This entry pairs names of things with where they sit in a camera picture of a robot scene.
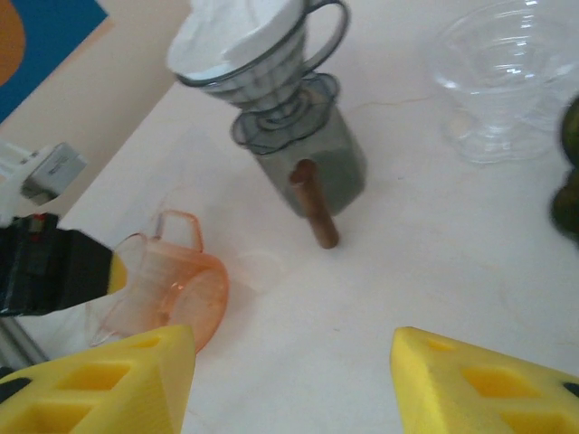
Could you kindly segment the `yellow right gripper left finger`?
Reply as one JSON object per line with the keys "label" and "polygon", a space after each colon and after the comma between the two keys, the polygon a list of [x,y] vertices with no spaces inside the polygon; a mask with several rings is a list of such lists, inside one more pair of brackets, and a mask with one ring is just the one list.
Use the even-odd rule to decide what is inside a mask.
{"label": "yellow right gripper left finger", "polygon": [[195,340],[171,325],[1,378],[4,433],[178,433]]}

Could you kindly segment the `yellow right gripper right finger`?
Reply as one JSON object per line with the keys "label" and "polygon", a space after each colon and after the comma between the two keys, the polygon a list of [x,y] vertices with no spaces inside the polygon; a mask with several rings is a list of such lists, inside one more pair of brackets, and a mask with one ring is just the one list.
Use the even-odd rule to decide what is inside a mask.
{"label": "yellow right gripper right finger", "polygon": [[415,327],[394,331],[390,370],[406,433],[575,433],[578,379]]}

